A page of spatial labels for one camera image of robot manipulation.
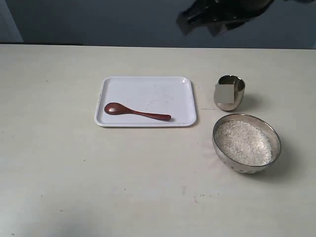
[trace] table surface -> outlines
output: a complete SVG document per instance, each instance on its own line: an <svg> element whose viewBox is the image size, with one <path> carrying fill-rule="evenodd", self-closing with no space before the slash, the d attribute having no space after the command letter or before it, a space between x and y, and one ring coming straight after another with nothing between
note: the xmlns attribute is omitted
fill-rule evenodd
<svg viewBox="0 0 316 237"><path fill-rule="evenodd" d="M0 45L0 236L313 236L316 51ZM280 135L275 165L219 161L218 78L246 82L238 112ZM108 76L184 76L197 123L101 128Z"/></svg>

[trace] spoon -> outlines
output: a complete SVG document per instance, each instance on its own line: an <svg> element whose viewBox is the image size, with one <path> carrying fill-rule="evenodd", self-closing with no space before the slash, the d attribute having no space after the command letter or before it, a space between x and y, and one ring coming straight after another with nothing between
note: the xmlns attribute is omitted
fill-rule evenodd
<svg viewBox="0 0 316 237"><path fill-rule="evenodd" d="M130 108L125 107L124 105L121 105L119 103L107 104L104 107L104 112L106 112L109 115L135 114L135 115L141 115L141 116L145 116L151 119L158 119L162 121L169 121L171 119L170 115L149 114L149 113L139 112L139 111L131 110Z"/></svg>

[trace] rectangular tray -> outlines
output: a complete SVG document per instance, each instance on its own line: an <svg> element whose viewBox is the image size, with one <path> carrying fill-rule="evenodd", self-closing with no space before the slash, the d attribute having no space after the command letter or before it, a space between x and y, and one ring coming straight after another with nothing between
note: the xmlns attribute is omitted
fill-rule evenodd
<svg viewBox="0 0 316 237"><path fill-rule="evenodd" d="M104 107L118 102L154 114L171 115L160 121L138 115L108 115ZM184 77L109 77L103 80L94 116L102 127L178 127L197 120L192 85Z"/></svg>

